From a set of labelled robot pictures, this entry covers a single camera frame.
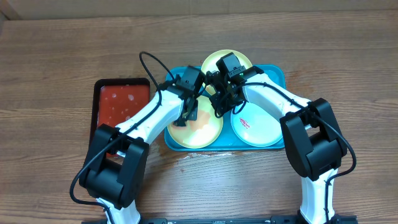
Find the yellow-green plate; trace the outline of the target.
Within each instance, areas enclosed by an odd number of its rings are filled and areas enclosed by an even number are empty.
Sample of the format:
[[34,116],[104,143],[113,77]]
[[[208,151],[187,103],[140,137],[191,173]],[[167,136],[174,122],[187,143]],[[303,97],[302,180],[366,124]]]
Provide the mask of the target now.
[[219,69],[216,66],[217,61],[221,57],[227,55],[228,53],[234,53],[235,56],[238,58],[240,64],[242,66],[244,66],[246,69],[252,67],[252,63],[250,62],[250,60],[241,52],[238,52],[236,50],[231,50],[231,49],[224,49],[224,50],[219,50],[219,51],[213,52],[211,55],[209,55],[202,63],[201,71],[203,73],[215,72],[215,71],[218,72]]
[[210,113],[211,118],[209,124],[193,132],[190,129],[189,121],[186,122],[185,127],[174,126],[173,123],[167,126],[173,140],[181,146],[198,149],[210,145],[214,142],[223,128],[223,118],[216,118],[215,111],[206,96],[199,96],[198,110],[204,110]]

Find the orange green scrub sponge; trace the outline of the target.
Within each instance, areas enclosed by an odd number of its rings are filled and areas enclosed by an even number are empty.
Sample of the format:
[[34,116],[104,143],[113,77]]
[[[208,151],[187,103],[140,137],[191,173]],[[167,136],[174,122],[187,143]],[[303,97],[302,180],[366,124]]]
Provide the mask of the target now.
[[209,124],[211,115],[209,112],[204,110],[198,110],[197,119],[194,121],[189,121],[190,129],[195,132],[199,129],[203,129],[204,126]]

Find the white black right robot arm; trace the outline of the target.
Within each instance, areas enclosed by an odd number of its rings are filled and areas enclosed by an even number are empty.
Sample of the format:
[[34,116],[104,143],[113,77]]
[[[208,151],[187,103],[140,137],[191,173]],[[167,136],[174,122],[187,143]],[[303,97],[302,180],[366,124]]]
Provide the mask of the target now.
[[216,91],[210,100],[218,115],[247,102],[279,120],[287,158],[302,178],[299,220],[336,223],[333,184],[349,146],[329,102],[296,96],[256,66],[208,72],[205,84]]

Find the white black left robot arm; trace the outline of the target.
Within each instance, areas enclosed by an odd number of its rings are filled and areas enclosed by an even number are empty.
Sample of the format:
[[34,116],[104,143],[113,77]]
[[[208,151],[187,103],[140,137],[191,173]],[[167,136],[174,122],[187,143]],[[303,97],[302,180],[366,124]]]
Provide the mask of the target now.
[[107,223],[139,223],[135,199],[144,179],[149,146],[172,122],[197,117],[199,90],[168,87],[129,120],[94,133],[83,167],[71,186],[80,184],[104,209]]

